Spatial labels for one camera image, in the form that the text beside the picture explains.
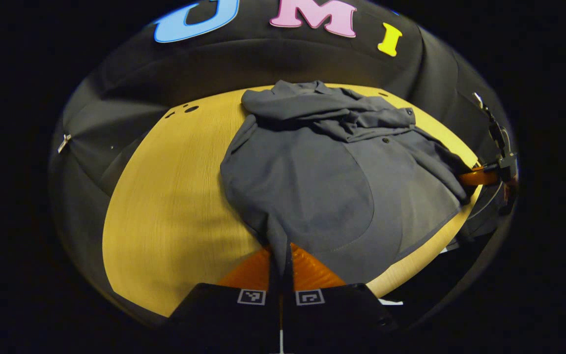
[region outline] orange gripper part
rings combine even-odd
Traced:
[[[267,291],[270,281],[270,247],[261,248],[229,274],[218,285],[256,291]]]
[[[480,184],[489,185],[499,181],[499,176],[495,171],[484,172],[483,169],[474,170],[471,173],[458,175],[460,183],[465,186],[479,186]]]
[[[296,246],[296,244],[291,244],[291,247],[295,291],[310,291],[346,285],[339,276],[307,251]]]

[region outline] round wooden table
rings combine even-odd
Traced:
[[[478,161],[444,125],[390,92],[327,86],[381,96],[397,108],[412,107],[418,127],[460,155],[467,166]],[[241,105],[245,90],[170,109],[128,162],[113,192],[103,234],[106,274],[120,296],[169,317],[195,284],[216,284],[261,249],[227,203],[220,180],[220,162],[247,115]],[[371,291],[386,295],[438,256],[464,224],[480,190],[428,242],[371,280]]]

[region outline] black fabric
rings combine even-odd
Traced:
[[[115,157],[100,177],[100,180],[98,181],[99,188],[101,188],[101,190],[109,197],[112,197],[113,191],[115,191],[115,186],[117,186],[117,182],[119,181],[119,177],[121,177],[121,173],[124,168],[126,168],[126,164],[130,161],[130,157],[132,157],[149,132],[150,131],[145,132],[141,137],[135,139],[135,141],[130,143],[130,145],[126,146],[119,155]]]
[[[354,40],[307,26],[285,31],[272,27],[261,19],[276,15],[278,4],[254,0],[244,0],[242,11],[221,29],[176,43],[154,42],[154,26],[149,26],[115,50],[83,87],[102,97],[167,106],[279,79],[306,82],[313,77],[379,87],[432,114],[458,132],[476,153],[487,151],[487,157],[494,153],[494,146],[481,139],[485,116],[476,109],[475,115],[462,113],[476,108],[471,92],[476,90],[499,112],[501,124],[508,125],[507,118],[495,93],[466,60],[404,16],[366,1],[351,4],[358,8],[353,26],[359,36]],[[384,21],[403,33],[395,58],[377,50],[372,39],[382,38]],[[77,114],[87,99],[87,95],[74,95],[72,114]]]
[[[415,323],[411,324],[407,329],[413,329],[418,327],[420,324],[427,321],[429,318],[437,314],[438,312],[442,311],[450,302],[455,300],[461,293],[463,293],[466,289],[470,287],[476,281],[482,272],[486,270],[494,256],[497,255],[499,251],[499,247],[503,244],[504,240],[508,236],[508,231],[510,228],[510,223],[512,222],[512,218],[514,216],[514,211],[516,210],[516,204],[512,207],[512,211],[510,214],[505,215],[500,220],[499,228],[495,231],[495,233],[490,237],[490,240],[481,251],[478,259],[474,262],[471,268],[462,276],[462,278],[458,281],[458,284],[447,293],[447,295],[438,302],[438,304],[434,305],[427,313],[421,316]]]
[[[63,130],[52,140],[50,199],[52,217],[65,251],[86,280],[114,305],[146,325],[161,325],[166,318],[136,305],[113,291],[102,256],[104,218],[110,198],[86,175],[68,148],[57,154]]]
[[[476,237],[495,231],[501,222],[499,211],[505,204],[504,186],[501,182],[484,186],[478,202],[456,237],[461,242],[472,242]]]
[[[65,133],[72,136],[68,150],[93,182],[99,184],[121,151],[148,131],[168,109],[121,99],[93,101],[75,119],[63,115]]]

